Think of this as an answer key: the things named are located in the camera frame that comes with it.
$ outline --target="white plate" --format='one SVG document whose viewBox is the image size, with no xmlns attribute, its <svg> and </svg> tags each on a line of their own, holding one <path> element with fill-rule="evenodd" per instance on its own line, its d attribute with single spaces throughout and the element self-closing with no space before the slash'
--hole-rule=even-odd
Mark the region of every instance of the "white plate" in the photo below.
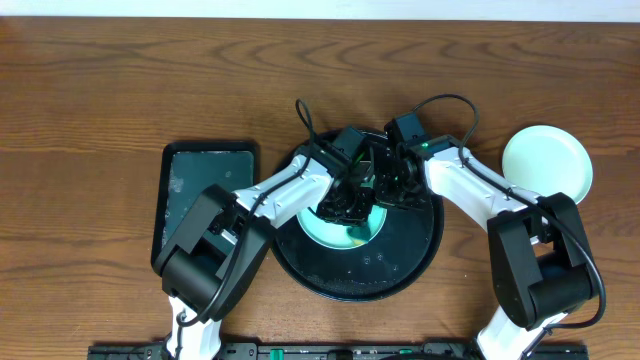
<svg viewBox="0 0 640 360">
<path fill-rule="evenodd" d="M 568 132 L 538 125 L 514 135 L 502 156 L 504 177 L 513 184 L 540 195 L 563 192 L 576 204 L 593 181 L 587 150 Z"/>
</svg>

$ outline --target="wooden table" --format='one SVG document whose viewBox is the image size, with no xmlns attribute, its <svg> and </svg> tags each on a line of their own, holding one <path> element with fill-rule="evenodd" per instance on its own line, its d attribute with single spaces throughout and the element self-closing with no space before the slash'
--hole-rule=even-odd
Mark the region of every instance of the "wooden table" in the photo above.
<svg viewBox="0 0 640 360">
<path fill-rule="evenodd" d="M 322 131 L 381 128 L 443 92 L 480 108 L 470 147 L 494 169 L 528 125 L 586 146 L 595 177 L 580 211 L 609 307 L 597 326 L 552 339 L 584 340 L 592 359 L 636 359 L 639 46 L 638 25 L 0 19 L 0 359 L 83 359 L 96 342 L 167 334 L 149 264 L 165 144 L 253 139 L 265 178 L 307 136 L 297 97 Z M 424 118 L 435 135 L 471 123 L 454 101 Z M 488 259 L 486 234 L 447 203 L 440 251 L 405 291 L 323 299 L 269 254 L 223 331 L 264 342 L 471 337 L 497 305 Z"/>
</svg>

